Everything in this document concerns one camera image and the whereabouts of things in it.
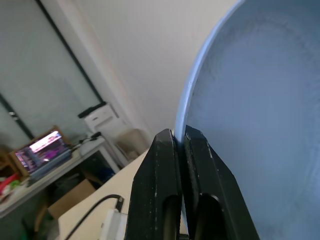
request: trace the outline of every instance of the white wall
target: white wall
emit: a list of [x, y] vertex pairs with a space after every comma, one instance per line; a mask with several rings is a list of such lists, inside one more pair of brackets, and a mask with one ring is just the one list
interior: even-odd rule
[[[70, 22], [78, 22], [80, 27], [85, 25], [82, 31], [87, 35], [90, 32], [89, 36], [99, 47], [96, 54], [103, 55], [100, 60], [104, 60], [105, 68], [112, 70], [111, 77], [110, 72], [105, 72], [101, 80], [108, 85], [121, 85], [139, 115], [137, 121], [141, 121], [152, 136], [174, 127], [180, 95], [196, 54], [210, 30], [236, 2], [57, 1]], [[46, 7], [55, 15], [54, 10]], [[74, 42], [68, 42], [72, 48]]]

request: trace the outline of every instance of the laptop screen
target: laptop screen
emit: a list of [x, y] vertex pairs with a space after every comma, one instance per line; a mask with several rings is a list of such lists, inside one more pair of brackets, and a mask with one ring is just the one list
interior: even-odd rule
[[65, 152], [68, 146], [54, 130], [43, 138], [15, 152], [25, 169], [32, 173]]

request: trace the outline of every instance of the light blue bowl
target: light blue bowl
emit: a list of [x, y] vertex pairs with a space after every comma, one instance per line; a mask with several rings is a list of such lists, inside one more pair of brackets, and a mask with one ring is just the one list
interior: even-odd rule
[[239, 2], [200, 50], [175, 137], [203, 132], [262, 240], [320, 240], [320, 1]]

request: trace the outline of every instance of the black cable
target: black cable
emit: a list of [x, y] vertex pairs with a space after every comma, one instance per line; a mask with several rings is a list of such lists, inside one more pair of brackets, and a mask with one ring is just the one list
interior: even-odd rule
[[98, 207], [103, 201], [107, 199], [117, 199], [115, 208], [119, 211], [119, 213], [122, 210], [122, 206], [124, 204], [124, 198], [117, 194], [111, 194], [108, 196], [105, 196], [101, 198], [99, 201], [97, 201], [90, 209], [86, 212], [86, 214], [80, 219], [80, 221], [75, 225], [75, 227], [72, 229], [72, 231], [68, 234], [68, 236], [65, 238], [65, 240], [68, 240], [71, 238], [71, 236], [75, 233], [75, 231], [79, 228], [79, 226], [83, 223], [83, 221], [90, 215], [90, 213]]

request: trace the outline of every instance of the desk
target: desk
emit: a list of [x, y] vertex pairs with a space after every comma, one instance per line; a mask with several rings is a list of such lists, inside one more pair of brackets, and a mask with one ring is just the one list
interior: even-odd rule
[[8, 213], [16, 209], [25, 201], [45, 189], [48, 185], [52, 184], [58, 178], [69, 172], [71, 169], [82, 163], [85, 159], [90, 157], [96, 152], [101, 152], [102, 156], [112, 168], [115, 173], [119, 172], [117, 164], [110, 157], [106, 149], [103, 147], [105, 140], [100, 137], [95, 141], [85, 143], [81, 148], [72, 153], [72, 158], [64, 164], [58, 166], [53, 171], [49, 172], [46, 176], [27, 187], [27, 184], [21, 185], [14, 190], [14, 193], [9, 197], [8, 201], [0, 204], [0, 218], [3, 218]]
[[[97, 191], [91, 194], [82, 202], [71, 208], [59, 219], [60, 240], [64, 240], [78, 221], [86, 214], [86, 212], [101, 198], [118, 194], [124, 198], [122, 212], [127, 214], [129, 210], [131, 188], [134, 176], [140, 167], [147, 152], [140, 155], [136, 160], [123, 168], [117, 175], [113, 176]], [[101, 233], [101, 224], [104, 222], [108, 209], [115, 207], [116, 200], [108, 199], [102, 202], [82, 223], [82, 225], [74, 232], [71, 240], [88, 240], [98, 239]], [[187, 233], [186, 227], [181, 221], [180, 232]]]

